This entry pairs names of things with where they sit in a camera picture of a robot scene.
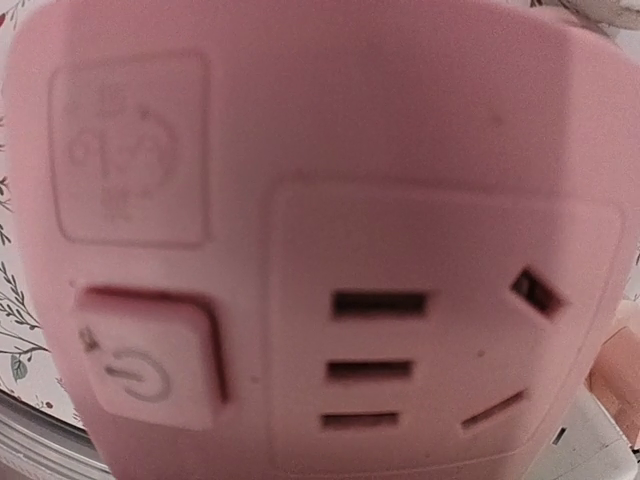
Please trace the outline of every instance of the floral wallpaper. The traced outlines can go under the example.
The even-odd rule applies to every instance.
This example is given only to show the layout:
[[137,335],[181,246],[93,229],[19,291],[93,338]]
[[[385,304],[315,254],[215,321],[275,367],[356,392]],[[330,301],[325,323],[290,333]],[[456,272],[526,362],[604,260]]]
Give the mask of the floral wallpaper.
[[[8,47],[24,19],[52,0],[0,0],[0,75]],[[15,238],[11,179],[5,156],[4,106],[0,100],[0,390],[72,425],[80,417],[64,390],[25,290]]]

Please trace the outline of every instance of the pink power button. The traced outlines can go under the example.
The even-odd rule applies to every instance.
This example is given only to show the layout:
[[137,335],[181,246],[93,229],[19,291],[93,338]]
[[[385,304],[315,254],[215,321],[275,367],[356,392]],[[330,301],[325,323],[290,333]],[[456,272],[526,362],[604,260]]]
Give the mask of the pink power button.
[[188,301],[86,293],[75,315],[105,410],[191,430],[213,425],[220,379],[207,311]]

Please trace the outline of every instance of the pink power strip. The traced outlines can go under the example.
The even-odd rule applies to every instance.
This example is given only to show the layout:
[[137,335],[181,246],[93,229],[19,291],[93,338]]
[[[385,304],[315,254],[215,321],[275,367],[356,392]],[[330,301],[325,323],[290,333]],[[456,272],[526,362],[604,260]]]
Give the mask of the pink power strip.
[[59,0],[4,84],[48,345],[119,480],[515,480],[640,236],[638,69],[451,0]]

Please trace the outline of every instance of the socket panel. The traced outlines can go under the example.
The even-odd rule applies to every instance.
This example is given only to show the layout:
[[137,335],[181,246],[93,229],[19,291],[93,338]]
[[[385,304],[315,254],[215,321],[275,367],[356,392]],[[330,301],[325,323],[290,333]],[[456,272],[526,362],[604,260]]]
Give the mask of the socket panel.
[[604,282],[620,230],[606,206],[355,185],[290,187],[273,222],[272,444],[293,474],[525,445],[597,307],[573,272]]

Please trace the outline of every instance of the metal edge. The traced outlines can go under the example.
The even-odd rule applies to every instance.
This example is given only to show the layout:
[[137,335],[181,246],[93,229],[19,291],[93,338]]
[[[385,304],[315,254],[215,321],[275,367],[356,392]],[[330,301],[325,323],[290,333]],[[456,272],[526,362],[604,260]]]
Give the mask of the metal edge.
[[85,433],[4,393],[0,462],[32,480],[113,480]]

